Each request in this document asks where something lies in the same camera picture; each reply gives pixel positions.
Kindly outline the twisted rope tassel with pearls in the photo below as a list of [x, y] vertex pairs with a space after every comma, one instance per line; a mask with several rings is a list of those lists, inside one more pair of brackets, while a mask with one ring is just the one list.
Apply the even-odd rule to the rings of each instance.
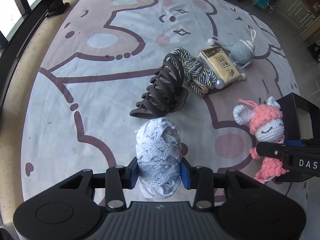
[[167, 67], [171, 71], [176, 69], [181, 75], [182, 82], [189, 85], [202, 98], [210, 90], [221, 89], [225, 86], [223, 79], [182, 47], [174, 48], [171, 53], [167, 54], [164, 63], [168, 64]]

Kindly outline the black cardboard box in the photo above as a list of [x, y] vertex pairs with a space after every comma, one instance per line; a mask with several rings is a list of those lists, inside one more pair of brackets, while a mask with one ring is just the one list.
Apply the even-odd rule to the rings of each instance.
[[[318, 139], [319, 107], [295, 93], [287, 94], [277, 100], [283, 113], [285, 140]], [[276, 178], [276, 183], [300, 183], [312, 177], [296, 171], [289, 171]]]

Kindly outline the blue crochet doll pendant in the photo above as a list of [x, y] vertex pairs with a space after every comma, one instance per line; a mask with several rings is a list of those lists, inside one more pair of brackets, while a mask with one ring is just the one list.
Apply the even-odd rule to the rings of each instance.
[[[255, 45], [254, 39], [256, 37], [256, 31], [251, 30], [251, 40], [239, 40], [236, 41], [233, 45], [231, 45], [229, 55], [229, 59], [236, 66], [237, 70], [241, 70], [251, 64], [251, 61], [254, 56]], [[210, 38], [208, 41], [210, 48], [213, 46], [221, 46], [217, 41], [214, 41], [213, 38]]]

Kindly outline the water bottle pack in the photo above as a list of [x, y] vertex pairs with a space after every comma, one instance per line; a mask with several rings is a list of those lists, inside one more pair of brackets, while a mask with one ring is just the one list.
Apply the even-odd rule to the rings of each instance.
[[261, 11], [272, 12], [275, 9], [277, 0], [252, 0], [252, 4]]

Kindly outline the pink crochet bunny doll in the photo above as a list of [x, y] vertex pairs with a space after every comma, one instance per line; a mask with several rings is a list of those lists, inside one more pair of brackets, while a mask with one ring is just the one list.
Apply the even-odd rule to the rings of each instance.
[[[238, 99], [238, 105], [233, 109], [234, 121], [239, 125], [247, 125], [249, 132], [258, 142], [282, 144], [285, 140], [285, 127], [280, 104], [273, 96], [267, 103], [257, 104], [253, 101]], [[262, 184], [284, 175], [288, 170], [276, 158], [265, 157], [260, 170], [254, 179]]]

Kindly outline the black hair claw clip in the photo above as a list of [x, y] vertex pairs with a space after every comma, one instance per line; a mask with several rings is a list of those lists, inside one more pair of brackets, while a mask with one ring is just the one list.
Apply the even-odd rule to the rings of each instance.
[[162, 66], [150, 79], [151, 85], [142, 94], [142, 100], [136, 103], [136, 109], [130, 116], [142, 119], [164, 117], [169, 113], [179, 111], [189, 94], [183, 87], [184, 69], [177, 55], [167, 54]]

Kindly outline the cartoon bear bed sheet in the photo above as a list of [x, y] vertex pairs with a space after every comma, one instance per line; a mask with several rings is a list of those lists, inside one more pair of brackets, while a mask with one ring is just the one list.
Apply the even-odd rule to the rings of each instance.
[[255, 137], [232, 115], [239, 99], [265, 103], [298, 93], [284, 51], [268, 25], [223, 0], [80, 0], [53, 39], [35, 79], [25, 117], [21, 178], [29, 199], [84, 168], [127, 165], [144, 120], [130, 112], [165, 55], [197, 56], [212, 38], [229, 48], [249, 40], [255, 56], [246, 79], [200, 97], [190, 90], [168, 114], [191, 165], [254, 176]]

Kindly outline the cream cabinets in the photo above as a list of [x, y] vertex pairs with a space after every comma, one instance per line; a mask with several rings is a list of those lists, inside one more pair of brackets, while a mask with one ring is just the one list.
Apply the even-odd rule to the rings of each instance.
[[302, 31], [303, 40], [312, 38], [319, 43], [319, 14], [307, 0], [278, 0], [277, 9]]

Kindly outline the yellow tissue pack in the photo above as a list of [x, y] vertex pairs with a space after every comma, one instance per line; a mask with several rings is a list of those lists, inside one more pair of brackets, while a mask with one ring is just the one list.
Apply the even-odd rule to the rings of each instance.
[[222, 89], [235, 81], [242, 81], [244, 78], [219, 45], [200, 51], [198, 58], [215, 74], [217, 89]]

